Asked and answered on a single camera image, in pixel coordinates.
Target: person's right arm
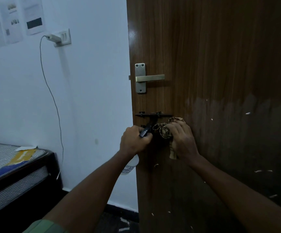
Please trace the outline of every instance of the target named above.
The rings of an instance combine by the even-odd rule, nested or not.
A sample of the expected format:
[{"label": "person's right arm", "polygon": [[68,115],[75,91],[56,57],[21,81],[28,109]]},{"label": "person's right arm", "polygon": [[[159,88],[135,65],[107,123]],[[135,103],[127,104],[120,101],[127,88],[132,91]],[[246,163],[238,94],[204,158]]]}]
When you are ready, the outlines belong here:
[{"label": "person's right arm", "polygon": [[190,127],[176,121],[167,125],[173,149],[213,189],[248,232],[281,232],[281,207],[207,161],[198,152]]}]

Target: cleaning rag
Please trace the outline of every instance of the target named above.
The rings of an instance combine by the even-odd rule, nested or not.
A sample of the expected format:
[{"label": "cleaning rag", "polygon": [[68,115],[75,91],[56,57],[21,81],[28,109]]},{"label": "cleaning rag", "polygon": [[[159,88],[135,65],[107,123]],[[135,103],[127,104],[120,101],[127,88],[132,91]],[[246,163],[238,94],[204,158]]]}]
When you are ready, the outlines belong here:
[{"label": "cleaning rag", "polygon": [[[183,121],[184,123],[186,123],[183,118],[178,118],[178,117],[169,118],[168,123],[174,122],[176,120]],[[170,129],[168,129],[166,127],[166,125],[167,125],[167,123],[159,123],[159,124],[154,125],[152,127],[152,129],[156,132],[159,132],[161,137],[163,137],[164,139],[170,139],[170,158],[171,159],[177,159],[177,155],[174,152],[173,146],[172,146],[173,136],[170,132]]]}]

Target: metal door handle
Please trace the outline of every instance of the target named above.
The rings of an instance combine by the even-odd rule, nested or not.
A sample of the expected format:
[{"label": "metal door handle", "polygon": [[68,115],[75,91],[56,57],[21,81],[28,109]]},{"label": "metal door handle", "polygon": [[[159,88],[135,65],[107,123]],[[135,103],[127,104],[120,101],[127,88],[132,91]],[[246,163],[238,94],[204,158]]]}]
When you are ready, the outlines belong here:
[{"label": "metal door handle", "polygon": [[139,94],[146,93],[146,82],[164,80],[164,74],[146,76],[145,63],[135,64],[135,87]]}]

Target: bottle label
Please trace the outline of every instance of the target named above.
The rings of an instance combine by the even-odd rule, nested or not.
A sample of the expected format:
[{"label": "bottle label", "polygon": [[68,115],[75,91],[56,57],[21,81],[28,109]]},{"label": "bottle label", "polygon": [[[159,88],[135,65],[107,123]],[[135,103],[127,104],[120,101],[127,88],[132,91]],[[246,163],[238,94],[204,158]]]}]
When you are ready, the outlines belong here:
[{"label": "bottle label", "polygon": [[122,173],[129,173],[130,171],[133,170],[133,168],[135,168],[135,166],[126,165],[125,168],[122,170]]}]

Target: forearm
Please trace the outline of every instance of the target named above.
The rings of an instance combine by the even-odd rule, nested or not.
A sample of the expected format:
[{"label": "forearm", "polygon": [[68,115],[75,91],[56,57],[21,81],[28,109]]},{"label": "forearm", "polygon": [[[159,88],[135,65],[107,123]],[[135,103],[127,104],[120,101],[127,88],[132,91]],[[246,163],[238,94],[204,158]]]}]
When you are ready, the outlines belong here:
[{"label": "forearm", "polygon": [[202,156],[190,166],[249,232],[281,232],[281,207],[219,170]]},{"label": "forearm", "polygon": [[44,219],[70,232],[93,232],[129,157],[116,153],[55,206]]}]

